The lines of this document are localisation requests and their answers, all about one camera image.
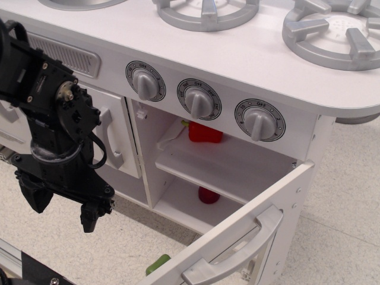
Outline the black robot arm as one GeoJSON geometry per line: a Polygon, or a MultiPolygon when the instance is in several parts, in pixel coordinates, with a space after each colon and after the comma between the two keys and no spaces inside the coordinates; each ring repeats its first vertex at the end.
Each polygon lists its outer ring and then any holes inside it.
{"type": "Polygon", "coordinates": [[[81,204],[86,233],[112,212],[114,189],[98,174],[106,159],[94,162],[94,148],[105,145],[94,134],[100,111],[71,69],[33,49],[24,26],[1,23],[1,100],[19,108],[31,133],[30,153],[16,154],[20,189],[31,208],[42,213],[54,195],[81,204]]]}

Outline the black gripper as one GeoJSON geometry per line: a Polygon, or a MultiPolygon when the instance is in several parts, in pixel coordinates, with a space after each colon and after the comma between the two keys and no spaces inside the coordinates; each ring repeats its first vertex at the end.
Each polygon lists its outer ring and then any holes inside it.
{"type": "Polygon", "coordinates": [[[97,220],[110,214],[114,207],[113,188],[96,169],[104,163],[93,164],[94,146],[91,141],[71,145],[63,153],[51,152],[31,143],[31,154],[16,154],[11,163],[20,189],[31,208],[44,212],[53,195],[60,195],[81,206],[81,224],[85,233],[94,232],[97,220]]]}

